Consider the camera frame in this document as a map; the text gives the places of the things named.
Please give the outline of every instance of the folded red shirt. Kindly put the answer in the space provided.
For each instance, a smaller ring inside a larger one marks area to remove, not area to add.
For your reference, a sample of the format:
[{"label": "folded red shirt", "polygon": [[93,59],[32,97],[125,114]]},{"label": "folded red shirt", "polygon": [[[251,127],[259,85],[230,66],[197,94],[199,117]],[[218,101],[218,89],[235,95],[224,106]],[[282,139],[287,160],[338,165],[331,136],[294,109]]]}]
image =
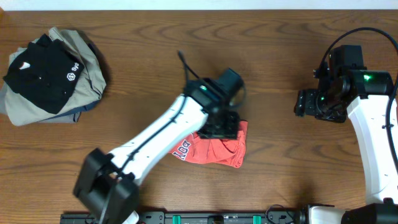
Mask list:
[{"label": "folded red shirt", "polygon": [[201,139],[197,133],[192,133],[180,141],[169,153],[187,162],[197,164],[215,162],[239,168],[246,153],[247,130],[248,122],[241,121],[236,140]]}]

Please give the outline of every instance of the green light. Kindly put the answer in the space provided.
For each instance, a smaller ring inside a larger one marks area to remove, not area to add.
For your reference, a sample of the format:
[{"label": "green light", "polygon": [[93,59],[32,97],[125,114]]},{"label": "green light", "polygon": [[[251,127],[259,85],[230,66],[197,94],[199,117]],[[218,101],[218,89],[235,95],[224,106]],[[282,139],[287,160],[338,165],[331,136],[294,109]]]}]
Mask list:
[{"label": "green light", "polygon": [[372,76],[370,76],[370,75],[363,75],[363,78],[364,78],[366,81],[369,81],[369,79],[371,79]]}]

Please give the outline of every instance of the white wall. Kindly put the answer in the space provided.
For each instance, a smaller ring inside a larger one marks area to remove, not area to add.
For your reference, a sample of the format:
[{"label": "white wall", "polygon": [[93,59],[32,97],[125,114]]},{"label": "white wall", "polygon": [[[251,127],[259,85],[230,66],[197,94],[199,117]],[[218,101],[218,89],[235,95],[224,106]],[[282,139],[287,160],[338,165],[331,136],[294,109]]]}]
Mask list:
[{"label": "white wall", "polygon": [[0,0],[20,10],[398,9],[398,0]]}]

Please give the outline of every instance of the wood grain surface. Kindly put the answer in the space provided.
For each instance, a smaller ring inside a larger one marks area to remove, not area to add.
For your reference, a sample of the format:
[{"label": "wood grain surface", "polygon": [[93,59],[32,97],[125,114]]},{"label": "wood grain surface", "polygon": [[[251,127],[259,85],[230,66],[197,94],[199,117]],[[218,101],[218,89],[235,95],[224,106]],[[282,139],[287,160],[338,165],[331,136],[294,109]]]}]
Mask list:
[{"label": "wood grain surface", "polygon": [[[133,138],[181,93],[177,50],[203,77],[231,67],[243,77],[249,121],[239,169],[198,165],[168,155],[141,188],[142,209],[265,211],[316,202],[364,205],[364,174],[349,121],[297,118],[297,91],[312,78],[327,47],[362,26],[398,38],[397,11],[76,11],[4,12],[0,73],[8,56],[51,27],[76,29],[101,52],[106,93],[77,124],[13,126],[0,115],[0,223],[58,223],[63,212],[83,212],[72,195],[84,157]],[[395,76],[397,56],[381,35],[353,34],[369,69]]]}]

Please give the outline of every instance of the black t-shirt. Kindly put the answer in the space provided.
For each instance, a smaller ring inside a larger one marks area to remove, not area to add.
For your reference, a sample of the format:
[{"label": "black t-shirt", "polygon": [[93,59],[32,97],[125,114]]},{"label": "black t-shirt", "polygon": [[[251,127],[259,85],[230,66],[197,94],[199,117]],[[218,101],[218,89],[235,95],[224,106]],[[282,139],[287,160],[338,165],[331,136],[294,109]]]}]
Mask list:
[{"label": "black t-shirt", "polygon": [[57,114],[75,90],[84,66],[68,53],[60,40],[43,35],[10,65],[4,81],[48,113]]}]

